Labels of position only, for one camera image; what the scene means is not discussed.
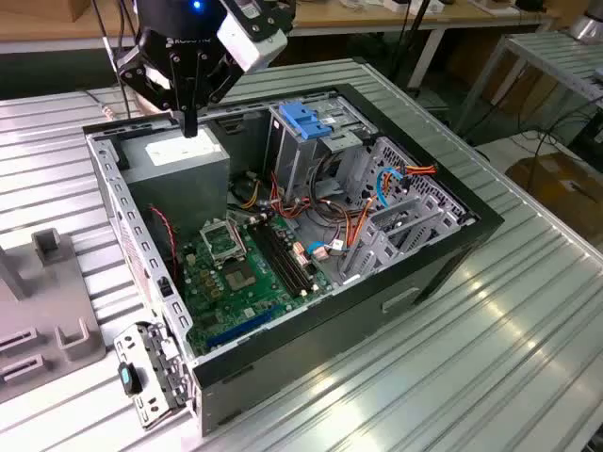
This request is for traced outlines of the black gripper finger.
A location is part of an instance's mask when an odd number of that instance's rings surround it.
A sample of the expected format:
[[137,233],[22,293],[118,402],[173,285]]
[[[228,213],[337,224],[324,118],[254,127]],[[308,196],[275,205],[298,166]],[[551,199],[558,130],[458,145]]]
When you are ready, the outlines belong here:
[[164,45],[141,45],[117,60],[117,75],[129,88],[162,111],[170,111],[184,137],[189,136],[187,80],[180,74],[182,58]]
[[216,105],[243,75],[243,70],[229,54],[211,62],[198,54],[193,86],[193,99],[189,109],[189,136],[198,133],[198,112],[208,105]]

